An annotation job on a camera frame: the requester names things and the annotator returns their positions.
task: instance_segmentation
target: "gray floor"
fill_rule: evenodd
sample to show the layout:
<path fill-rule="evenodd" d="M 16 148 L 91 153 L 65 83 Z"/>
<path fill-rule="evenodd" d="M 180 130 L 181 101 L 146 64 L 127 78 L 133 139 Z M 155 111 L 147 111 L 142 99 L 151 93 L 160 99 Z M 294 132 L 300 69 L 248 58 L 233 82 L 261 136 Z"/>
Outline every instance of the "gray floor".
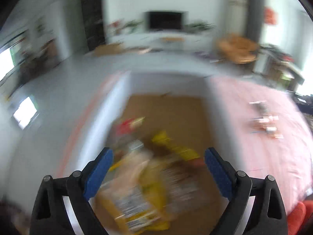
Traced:
<path fill-rule="evenodd" d="M 191 54 L 133 53 L 96 58 L 76 55 L 17 90 L 11 104 L 28 96 L 38 116 L 23 130 L 7 180 L 7 197 L 31 213 L 41 180 L 55 174 L 62 150 L 75 122 L 106 76 L 117 70 L 175 71 L 202 75 L 228 75 L 263 84 L 262 78 L 243 78 L 241 66 L 210 63 Z"/>

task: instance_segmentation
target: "small item on table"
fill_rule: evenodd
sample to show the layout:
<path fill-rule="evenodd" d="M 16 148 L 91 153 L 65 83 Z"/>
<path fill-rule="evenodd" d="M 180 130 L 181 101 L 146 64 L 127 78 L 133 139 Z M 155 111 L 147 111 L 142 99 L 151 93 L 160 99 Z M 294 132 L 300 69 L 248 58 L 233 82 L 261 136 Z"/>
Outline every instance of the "small item on table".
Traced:
<path fill-rule="evenodd" d="M 166 147 L 170 151 L 176 153 L 193 167 L 204 166 L 204 160 L 195 150 L 177 145 L 171 138 L 168 137 L 166 131 L 164 130 L 157 133 L 152 138 L 152 142 L 158 146 Z"/>
<path fill-rule="evenodd" d="M 276 121 L 278 116 L 270 114 L 265 101 L 252 101 L 249 104 L 254 105 L 261 114 L 261 117 L 252 119 L 254 127 L 261 132 L 266 132 L 273 138 L 283 139 L 283 135 L 277 129 Z"/>

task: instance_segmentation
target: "white shelf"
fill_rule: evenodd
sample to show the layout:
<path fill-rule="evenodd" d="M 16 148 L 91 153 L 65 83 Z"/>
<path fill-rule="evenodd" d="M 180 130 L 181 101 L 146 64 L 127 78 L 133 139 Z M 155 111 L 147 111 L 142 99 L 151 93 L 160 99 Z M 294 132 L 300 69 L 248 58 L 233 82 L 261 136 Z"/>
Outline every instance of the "white shelf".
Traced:
<path fill-rule="evenodd" d="M 151 47 L 162 49 L 175 49 L 176 43 L 166 44 L 162 37 L 182 37 L 185 39 L 182 47 L 184 51 L 205 51 L 209 52 L 212 49 L 212 35 L 204 34 L 188 34 L 169 31 L 160 31 L 152 33 L 132 33 L 121 34 L 112 37 L 107 37 L 108 43 L 122 42 L 125 48 L 133 47 Z"/>

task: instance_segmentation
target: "window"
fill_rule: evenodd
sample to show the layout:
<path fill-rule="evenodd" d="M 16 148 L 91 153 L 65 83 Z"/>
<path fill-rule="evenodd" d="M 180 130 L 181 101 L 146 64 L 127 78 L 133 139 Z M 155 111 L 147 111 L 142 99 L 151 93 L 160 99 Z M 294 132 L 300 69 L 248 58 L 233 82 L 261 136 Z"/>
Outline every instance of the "window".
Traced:
<path fill-rule="evenodd" d="M 0 54 L 0 80 L 2 80 L 5 75 L 13 68 L 14 63 L 10 49 L 8 48 Z"/>
<path fill-rule="evenodd" d="M 17 111 L 13 114 L 13 117 L 18 122 L 19 127 L 24 129 L 32 119 L 32 117 L 37 112 L 32 100 L 27 97 L 20 106 L 18 107 Z"/>

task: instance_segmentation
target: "brown cardboard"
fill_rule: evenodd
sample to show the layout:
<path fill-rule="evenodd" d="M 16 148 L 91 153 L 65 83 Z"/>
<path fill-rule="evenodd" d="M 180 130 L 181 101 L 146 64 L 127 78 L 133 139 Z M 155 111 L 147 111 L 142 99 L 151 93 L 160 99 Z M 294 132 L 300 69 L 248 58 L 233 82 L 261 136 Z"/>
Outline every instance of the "brown cardboard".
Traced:
<path fill-rule="evenodd" d="M 156 95 L 131 96 L 122 119 L 137 117 L 145 117 L 138 135 L 141 135 L 141 140 L 145 146 L 153 150 L 155 155 L 162 155 L 167 152 L 167 150 L 160 149 L 151 143 L 151 137 L 161 129 L 165 129 L 177 144 L 191 147 L 201 156 L 207 147 L 213 145 L 206 112 L 199 98 Z M 189 235 L 209 234 L 212 231 L 222 214 L 221 196 L 206 167 L 198 168 L 196 174 L 200 186 L 207 196 L 207 203 L 201 208 L 181 214 L 171 222 L 169 230 L 145 231 L 145 234 Z M 114 220 L 106 210 L 97 206 L 97 203 L 95 212 L 104 227 L 117 230 Z"/>
<path fill-rule="evenodd" d="M 103 56 L 103 55 L 115 55 L 120 54 L 124 51 L 123 45 L 121 43 L 112 43 L 109 45 L 99 45 L 95 48 L 94 54 L 96 56 Z"/>

